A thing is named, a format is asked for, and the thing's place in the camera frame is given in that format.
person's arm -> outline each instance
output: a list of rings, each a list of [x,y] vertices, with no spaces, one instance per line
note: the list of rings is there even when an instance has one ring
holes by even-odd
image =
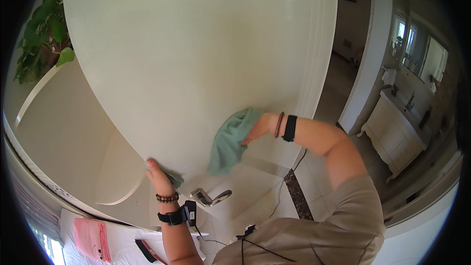
[[[247,144],[266,133],[275,133],[278,114],[264,113],[242,144]],[[287,116],[284,116],[279,136],[285,135]],[[327,123],[297,118],[294,142],[318,156],[326,157],[326,167],[333,189],[345,180],[366,174],[365,164],[355,145],[339,128]]]
[[[159,166],[153,159],[146,162],[150,171],[145,171],[151,183],[154,185],[157,194],[163,197],[171,197],[175,194],[175,187],[170,183],[167,176],[160,170]],[[173,213],[180,208],[175,203],[159,203],[159,213]],[[185,222],[179,225],[170,226],[168,223],[162,222],[162,238],[163,248],[170,265],[203,265],[203,261],[198,255],[195,243],[191,237],[188,226]]]

bed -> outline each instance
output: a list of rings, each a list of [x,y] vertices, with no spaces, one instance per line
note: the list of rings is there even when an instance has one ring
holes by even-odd
[[[64,242],[64,259],[67,265],[75,264],[91,264],[105,265],[107,263],[93,260],[77,250],[74,242],[74,219],[76,217],[84,218],[69,210],[62,209],[60,220],[60,234]],[[163,250],[162,233],[142,229],[133,226],[124,226],[103,221],[106,225],[106,233],[108,239],[108,248],[111,256],[112,265],[133,265],[133,264],[150,264],[138,248],[135,239],[144,239],[157,256],[168,263],[167,256]],[[196,249],[200,257],[204,260],[205,256],[200,250],[200,245],[196,237],[197,233],[191,234],[195,242]]]

curtain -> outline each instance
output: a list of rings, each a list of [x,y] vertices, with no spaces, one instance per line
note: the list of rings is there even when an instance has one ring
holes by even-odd
[[[60,238],[60,215],[57,215],[29,191],[14,173],[12,173],[12,182],[28,223],[50,239],[63,245]]]

potted plant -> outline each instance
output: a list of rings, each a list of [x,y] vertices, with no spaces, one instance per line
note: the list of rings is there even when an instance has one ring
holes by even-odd
[[[17,48],[23,49],[14,78],[20,84],[34,83],[47,69],[74,60],[62,0],[42,1],[27,22]]]

black wrist strap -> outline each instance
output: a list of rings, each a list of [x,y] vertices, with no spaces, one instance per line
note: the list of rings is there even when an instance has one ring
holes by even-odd
[[[157,215],[159,216],[160,221],[166,222],[170,226],[179,225],[179,224],[182,224],[184,221],[186,221],[186,219],[183,219],[183,215],[180,209],[178,209],[177,212],[167,213],[165,215],[159,213]]]
[[[297,116],[288,116],[288,121],[286,122],[285,128],[285,135],[283,135],[283,139],[292,142],[294,140],[294,131],[296,130],[296,119]]]

